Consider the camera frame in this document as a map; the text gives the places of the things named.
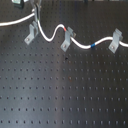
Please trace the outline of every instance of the gray metal surface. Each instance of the gray metal surface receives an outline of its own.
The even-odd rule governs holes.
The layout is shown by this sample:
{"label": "gray metal surface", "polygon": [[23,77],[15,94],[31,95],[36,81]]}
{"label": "gray metal surface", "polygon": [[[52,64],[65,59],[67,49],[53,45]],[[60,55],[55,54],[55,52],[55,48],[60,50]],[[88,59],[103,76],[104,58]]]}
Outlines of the gray metal surface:
{"label": "gray metal surface", "polygon": [[[0,22],[31,12],[1,0]],[[48,43],[41,34],[28,46],[30,19],[0,27],[0,128],[127,128],[128,49],[113,54],[106,41],[90,50],[60,46],[59,29]],[[112,36],[118,28],[128,42],[128,4],[125,2],[42,2],[41,25],[48,37],[62,23],[82,44]]]}

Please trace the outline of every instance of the screw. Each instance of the screw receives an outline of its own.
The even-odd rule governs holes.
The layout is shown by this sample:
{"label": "screw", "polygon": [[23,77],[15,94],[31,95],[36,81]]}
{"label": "screw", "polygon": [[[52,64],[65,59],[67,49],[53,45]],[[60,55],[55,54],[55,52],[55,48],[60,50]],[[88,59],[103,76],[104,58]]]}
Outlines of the screw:
{"label": "screw", "polygon": [[112,45],[112,49],[115,49],[115,47]]}
{"label": "screw", "polygon": [[29,41],[29,38],[27,38],[26,40]]}

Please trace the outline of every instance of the metal bracket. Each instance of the metal bracket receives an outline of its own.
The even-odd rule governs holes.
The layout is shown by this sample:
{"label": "metal bracket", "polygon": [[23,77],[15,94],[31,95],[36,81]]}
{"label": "metal bracket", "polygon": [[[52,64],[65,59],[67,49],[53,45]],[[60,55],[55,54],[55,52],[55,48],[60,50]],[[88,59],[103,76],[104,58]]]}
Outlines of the metal bracket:
{"label": "metal bracket", "polygon": [[38,35],[38,24],[35,21],[33,21],[33,24],[29,25],[29,30],[30,34],[24,40],[27,45],[29,45],[33,41],[33,39]]}
{"label": "metal bracket", "polygon": [[75,38],[76,34],[73,32],[73,30],[68,27],[67,31],[65,32],[65,41],[61,45],[61,49],[66,52],[71,44],[71,37]]}
{"label": "metal bracket", "polygon": [[109,45],[109,49],[115,53],[118,46],[119,46],[119,41],[121,41],[123,39],[122,36],[122,32],[119,31],[118,29],[115,30],[115,32],[113,33],[113,41],[111,42],[111,44]]}
{"label": "metal bracket", "polygon": [[33,12],[35,13],[35,21],[33,21],[33,23],[29,25],[30,34],[24,40],[28,45],[35,39],[35,37],[39,33],[38,20],[40,20],[41,2],[42,0],[38,0],[37,4],[35,4],[34,0],[30,0],[30,3],[33,7]]}

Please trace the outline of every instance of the white cable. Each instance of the white cable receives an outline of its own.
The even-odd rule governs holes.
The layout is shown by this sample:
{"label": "white cable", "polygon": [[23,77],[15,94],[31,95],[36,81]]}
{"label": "white cable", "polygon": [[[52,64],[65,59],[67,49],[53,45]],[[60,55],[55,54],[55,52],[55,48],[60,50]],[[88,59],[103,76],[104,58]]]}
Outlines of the white cable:
{"label": "white cable", "polygon": [[33,17],[34,15],[35,15],[35,14],[32,13],[32,14],[30,14],[29,16],[26,16],[26,17],[24,17],[24,18],[22,18],[22,19],[19,19],[19,20],[16,20],[16,21],[6,22],[6,23],[0,23],[0,26],[8,26],[8,25],[18,24],[18,23],[21,23],[21,22],[23,22],[23,21],[25,21],[25,20],[30,19],[30,18]]}
{"label": "white cable", "polygon": [[[98,45],[98,44],[100,44],[100,43],[102,43],[102,42],[104,42],[104,41],[113,40],[113,37],[105,37],[105,38],[102,38],[102,39],[100,39],[99,41],[95,42],[95,43],[92,44],[92,45],[82,45],[82,44],[78,43],[78,42],[77,42],[74,38],[72,38],[72,37],[71,37],[71,40],[72,40],[78,47],[80,47],[80,48],[82,48],[82,49],[89,49],[89,48],[92,47],[92,45],[95,46],[95,45]],[[125,44],[125,43],[123,43],[123,42],[121,42],[121,41],[119,42],[119,44],[122,45],[123,47],[128,47],[128,44]]]}
{"label": "white cable", "polygon": [[71,40],[78,46],[78,47],[80,47],[80,48],[82,48],[82,49],[89,49],[89,48],[91,48],[91,45],[82,45],[82,44],[80,44],[80,43],[78,43],[74,38],[72,38],[71,37]]}
{"label": "white cable", "polygon": [[113,40],[113,37],[105,37],[105,38],[102,38],[100,39],[99,41],[95,42],[95,45],[98,45],[106,40]]}
{"label": "white cable", "polygon": [[51,42],[51,41],[54,39],[55,34],[56,34],[56,31],[57,31],[58,28],[63,28],[63,29],[64,29],[64,25],[62,25],[62,24],[58,25],[58,26],[56,27],[55,31],[54,31],[53,36],[52,36],[51,38],[48,38],[48,37],[46,37],[46,35],[45,35],[44,32],[43,32],[39,20],[38,20],[38,26],[39,26],[39,29],[40,29],[40,32],[41,32],[42,36],[43,36],[43,37],[45,38],[45,40],[48,41],[48,42]]}

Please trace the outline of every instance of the metal clamp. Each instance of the metal clamp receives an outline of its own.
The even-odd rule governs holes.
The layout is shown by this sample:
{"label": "metal clamp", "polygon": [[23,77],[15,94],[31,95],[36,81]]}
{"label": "metal clamp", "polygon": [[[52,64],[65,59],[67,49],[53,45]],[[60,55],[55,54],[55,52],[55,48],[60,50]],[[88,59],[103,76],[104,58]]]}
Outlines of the metal clamp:
{"label": "metal clamp", "polygon": [[29,30],[30,30],[30,34],[24,40],[27,45],[29,45],[38,35],[39,33],[38,24],[35,21],[33,21],[33,24],[29,25]]}
{"label": "metal clamp", "polygon": [[65,32],[65,41],[61,45],[61,49],[66,52],[69,48],[70,44],[72,43],[71,37],[75,38],[76,34],[73,32],[73,30],[68,27],[67,31]]}
{"label": "metal clamp", "polygon": [[38,0],[38,3],[36,4],[34,0],[31,0],[30,2],[33,7],[33,12],[35,13],[35,21],[33,21],[33,23],[29,25],[30,34],[24,40],[28,45],[35,39],[35,37],[39,33],[38,20],[40,20],[40,9],[42,0]]}
{"label": "metal clamp", "polygon": [[111,44],[109,45],[109,49],[115,53],[118,46],[119,46],[119,42],[123,39],[122,36],[122,32],[119,31],[118,29],[115,30],[115,32],[113,33],[113,41],[111,42]]}

